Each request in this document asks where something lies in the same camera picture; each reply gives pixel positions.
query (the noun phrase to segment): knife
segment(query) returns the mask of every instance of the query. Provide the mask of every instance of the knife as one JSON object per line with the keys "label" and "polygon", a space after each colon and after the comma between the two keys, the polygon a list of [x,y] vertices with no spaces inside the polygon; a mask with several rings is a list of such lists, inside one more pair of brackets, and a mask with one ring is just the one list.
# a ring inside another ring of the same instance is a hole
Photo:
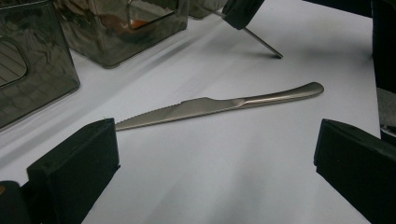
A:
{"label": "knife", "polygon": [[161,109],[153,110],[116,124],[116,131],[140,128],[154,124],[160,124],[179,119],[215,114],[235,109],[246,109],[262,105],[273,105],[296,100],[303,100],[323,93],[324,88],[317,82],[311,82],[301,87],[261,96],[237,98],[230,100],[214,100],[210,98],[198,98],[183,101],[178,105],[170,105]]}

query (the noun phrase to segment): table knife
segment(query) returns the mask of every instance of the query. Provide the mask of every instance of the table knife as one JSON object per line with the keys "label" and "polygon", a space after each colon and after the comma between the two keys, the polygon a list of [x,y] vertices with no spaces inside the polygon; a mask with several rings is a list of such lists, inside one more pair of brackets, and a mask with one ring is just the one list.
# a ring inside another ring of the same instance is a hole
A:
{"label": "table knife", "polygon": [[322,85],[317,82],[311,82],[292,90],[280,91],[261,96],[230,100],[198,98],[189,101],[183,101],[178,105],[170,105],[168,107],[153,110],[148,113],[123,120],[116,124],[116,131],[139,128],[180,119],[190,119],[236,109],[246,109],[262,105],[273,105],[303,100],[317,96],[323,93],[323,91],[324,88]]}

